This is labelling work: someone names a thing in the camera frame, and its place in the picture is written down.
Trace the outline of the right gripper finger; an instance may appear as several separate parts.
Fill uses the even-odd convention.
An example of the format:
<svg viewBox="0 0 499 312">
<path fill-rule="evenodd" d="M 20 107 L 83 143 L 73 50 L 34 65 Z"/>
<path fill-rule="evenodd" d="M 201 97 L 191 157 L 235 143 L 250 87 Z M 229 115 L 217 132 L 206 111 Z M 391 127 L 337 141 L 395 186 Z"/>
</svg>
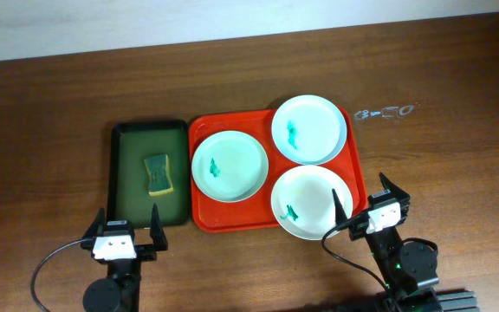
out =
<svg viewBox="0 0 499 312">
<path fill-rule="evenodd" d="M 335 189 L 332 189 L 334 199 L 335 224 L 338 229 L 346 229 L 349 226 L 347 215 Z"/>
<path fill-rule="evenodd" d="M 385 190 L 389 190 L 391 193 L 393 193 L 395 196 L 404 196 L 405 191 L 403 191 L 400 187 L 398 187 L 396 184 L 391 182 L 389 178 L 384 173 L 379 174 L 380 182 L 383 185 Z"/>
</svg>

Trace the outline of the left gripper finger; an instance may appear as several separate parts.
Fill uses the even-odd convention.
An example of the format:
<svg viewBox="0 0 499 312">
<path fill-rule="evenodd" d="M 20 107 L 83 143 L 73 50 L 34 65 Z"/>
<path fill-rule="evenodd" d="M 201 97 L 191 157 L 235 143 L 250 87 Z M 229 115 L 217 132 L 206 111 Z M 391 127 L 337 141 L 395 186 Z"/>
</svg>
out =
<svg viewBox="0 0 499 312">
<path fill-rule="evenodd" d="M 165 236 L 163 225 L 160 222 L 159 209 L 156 204 L 154 204 L 152 207 L 150 237 L 153 241 L 153 246 L 155 248 L 167 247 L 167 239 Z"/>
<path fill-rule="evenodd" d="M 106 216 L 105 210 L 100 208 L 91 225 L 88 226 L 83 235 L 84 239 L 96 239 L 102 232 L 105 226 Z"/>
</svg>

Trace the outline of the pale green plate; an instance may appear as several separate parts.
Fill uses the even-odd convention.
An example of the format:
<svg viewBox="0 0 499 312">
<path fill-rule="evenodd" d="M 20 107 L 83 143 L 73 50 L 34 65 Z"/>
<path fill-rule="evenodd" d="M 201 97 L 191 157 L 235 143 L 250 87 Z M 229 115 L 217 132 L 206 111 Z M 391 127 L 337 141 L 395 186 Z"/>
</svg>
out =
<svg viewBox="0 0 499 312">
<path fill-rule="evenodd" d="M 197 147 L 191 174 L 197 188 L 223 203 L 250 198 L 264 185 L 269 158 L 262 144 L 240 131 L 214 133 Z"/>
</svg>

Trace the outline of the pale blue plate top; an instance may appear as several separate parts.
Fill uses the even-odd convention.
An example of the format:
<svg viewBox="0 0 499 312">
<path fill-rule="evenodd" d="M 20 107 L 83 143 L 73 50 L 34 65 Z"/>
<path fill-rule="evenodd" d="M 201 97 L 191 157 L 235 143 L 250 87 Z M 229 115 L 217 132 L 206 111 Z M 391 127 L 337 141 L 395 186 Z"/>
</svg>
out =
<svg viewBox="0 0 499 312">
<path fill-rule="evenodd" d="M 321 165 L 334 159 L 347 143 L 349 125 L 331 101 L 298 95 L 276 110 L 271 134 L 277 149 L 300 165 Z"/>
</svg>

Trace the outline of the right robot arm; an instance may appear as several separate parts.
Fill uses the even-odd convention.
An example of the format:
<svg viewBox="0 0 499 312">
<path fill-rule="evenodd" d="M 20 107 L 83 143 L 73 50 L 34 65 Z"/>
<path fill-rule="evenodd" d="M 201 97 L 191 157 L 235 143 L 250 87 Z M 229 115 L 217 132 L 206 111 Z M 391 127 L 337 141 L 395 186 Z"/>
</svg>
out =
<svg viewBox="0 0 499 312">
<path fill-rule="evenodd" d="M 347 303 L 337 311 L 440 311 L 440 301 L 433 290 L 437 276 L 438 247 L 432 241 L 400 237 L 397 226 L 407 218 L 411 196 L 393 184 L 384 174 L 379 175 L 384 187 L 368 197 L 369 207 L 348 218 L 336 191 L 334 200 L 335 226 L 321 239 L 324 251 L 337 260 L 373 277 L 383 288 L 381 293 L 363 302 Z M 347 230 L 351 240 L 364 238 L 380 274 L 353 263 L 330 251 L 326 239 Z"/>
</svg>

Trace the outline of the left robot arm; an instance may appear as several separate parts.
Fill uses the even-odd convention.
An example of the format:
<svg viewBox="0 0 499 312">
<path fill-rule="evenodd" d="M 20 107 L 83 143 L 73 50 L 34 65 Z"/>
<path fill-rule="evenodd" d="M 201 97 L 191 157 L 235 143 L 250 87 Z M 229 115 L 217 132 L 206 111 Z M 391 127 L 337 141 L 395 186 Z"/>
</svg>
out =
<svg viewBox="0 0 499 312">
<path fill-rule="evenodd" d="M 99 210 L 82 236 L 81 247 L 91 252 L 96 262 L 107 266 L 107 276 L 91 283 L 82 299 L 87 312 L 135 312 L 139 309 L 141 265 L 157 260 L 168 242 L 159 210 L 152 208 L 150 244 L 135 244 L 133 224 L 127 220 L 107 221 Z"/>
</svg>

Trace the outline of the yellow green scrub sponge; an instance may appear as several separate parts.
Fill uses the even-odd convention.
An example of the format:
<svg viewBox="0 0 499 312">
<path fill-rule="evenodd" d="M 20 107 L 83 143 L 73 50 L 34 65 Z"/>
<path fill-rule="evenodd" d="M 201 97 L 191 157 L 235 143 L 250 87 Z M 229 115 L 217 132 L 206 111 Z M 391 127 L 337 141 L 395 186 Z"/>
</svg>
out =
<svg viewBox="0 0 499 312">
<path fill-rule="evenodd" d="M 170 163 L 167 154 L 157 154 L 144 159 L 148 174 L 148 193 L 160 196 L 173 192 Z"/>
</svg>

